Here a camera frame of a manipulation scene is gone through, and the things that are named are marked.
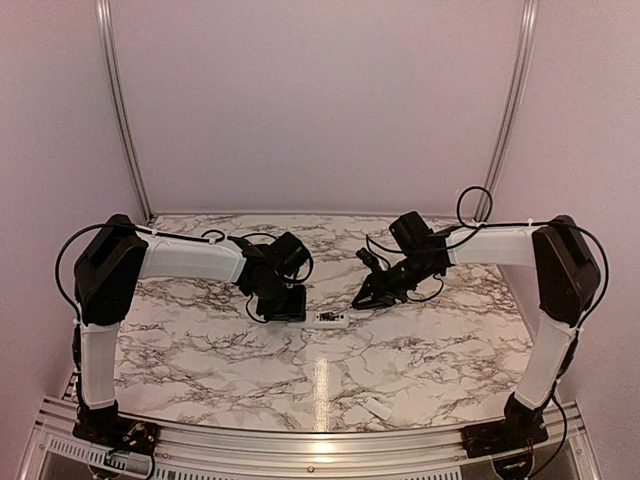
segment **lavender wall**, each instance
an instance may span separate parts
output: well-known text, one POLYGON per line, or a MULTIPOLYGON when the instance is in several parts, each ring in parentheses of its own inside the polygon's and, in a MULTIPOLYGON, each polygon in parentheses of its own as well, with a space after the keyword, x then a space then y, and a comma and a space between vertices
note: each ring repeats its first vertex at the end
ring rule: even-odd
MULTIPOLYGON (((636 1, 541 2, 495 215, 569 213, 607 249, 610 293, 587 322, 561 391, 578 399, 603 478, 611 480, 638 478, 640 470, 638 25, 636 1)), ((532 275, 507 273, 531 315, 537 304, 532 275)))
POLYGON ((484 181, 521 15, 512 0, 114 2, 152 206, 452 213, 484 181))
POLYGON ((72 312, 53 280, 58 249, 89 222, 137 214, 94 10, 93 0, 0 7, 3 479, 15 478, 42 397, 60 392, 71 366, 72 312))

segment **black bracket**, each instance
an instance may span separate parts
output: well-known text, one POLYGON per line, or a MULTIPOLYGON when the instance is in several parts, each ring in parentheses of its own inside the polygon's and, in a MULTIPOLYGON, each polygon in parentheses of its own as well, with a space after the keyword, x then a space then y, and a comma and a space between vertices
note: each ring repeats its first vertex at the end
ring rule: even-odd
POLYGON ((510 436, 505 420, 469 425, 462 429, 462 444, 469 458, 506 453, 547 440, 549 433, 542 421, 533 425, 526 437, 510 436))
POLYGON ((109 447, 111 452, 132 452, 153 455, 160 427, 156 423, 133 420, 118 415, 118 403, 106 408, 89 410, 82 404, 73 436, 109 447))

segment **metal rail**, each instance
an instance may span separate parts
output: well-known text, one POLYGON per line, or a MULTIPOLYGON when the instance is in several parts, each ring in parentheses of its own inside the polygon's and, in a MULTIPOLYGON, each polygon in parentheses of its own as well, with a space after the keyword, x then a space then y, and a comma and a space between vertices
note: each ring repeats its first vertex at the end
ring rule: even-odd
MULTIPOLYGON (((44 457, 41 451, 74 442, 91 449, 94 455, 106 448, 90 445, 71 436, 77 404, 47 397, 36 421, 33 442, 25 458, 24 480, 38 478, 33 473, 44 457)), ((566 406, 569 437, 584 435, 584 424, 575 403, 566 406)), ((128 415, 131 418, 141 416, 128 415)), ((216 472, 228 478, 415 478, 434 470, 452 469, 488 458, 470 460, 462 447, 465 425, 375 432, 375 433, 295 433, 225 429, 153 420, 161 426, 156 459, 158 469, 189 469, 216 472)), ((557 443, 563 432, 560 413, 545 413, 549 444, 557 443)), ((144 473, 145 457, 122 456, 144 473)))
POLYGON ((109 88, 111 91, 111 100, 116 114, 118 123, 118 131, 120 132, 120 140, 124 149, 125 160, 129 169, 129 175, 133 183, 133 189, 138 201, 138 206, 144 217, 145 222, 149 222, 153 218, 149 197, 142 179, 142 171, 138 162, 138 155, 133 143, 133 135, 131 134, 131 126, 127 116, 127 109, 124 102, 124 94, 122 92, 122 82, 120 80, 120 70, 118 68, 118 58, 116 56, 116 43, 113 33, 113 22, 111 20, 111 0, 97 0, 96 10, 98 16, 98 25, 100 27, 100 41, 105 58, 107 68, 107 77, 109 80, 109 88))
MULTIPOLYGON (((511 85, 509 87, 509 95, 507 104, 502 117, 502 124, 496 144, 493 149, 491 163, 487 171, 487 177, 484 181, 484 187, 492 194, 495 193, 498 186, 500 172, 504 166, 504 161, 509 147, 509 140, 513 132, 513 126, 518 113, 518 108, 522 101, 529 64, 531 63, 531 53, 533 51, 533 39, 538 16, 538 0, 525 0, 524 9, 522 11, 522 24, 520 26, 520 37, 518 38, 518 46, 516 49, 516 61, 513 67, 513 75, 511 77, 511 85)), ((477 221, 484 220, 487 214, 488 200, 483 195, 478 201, 474 219, 477 221)))

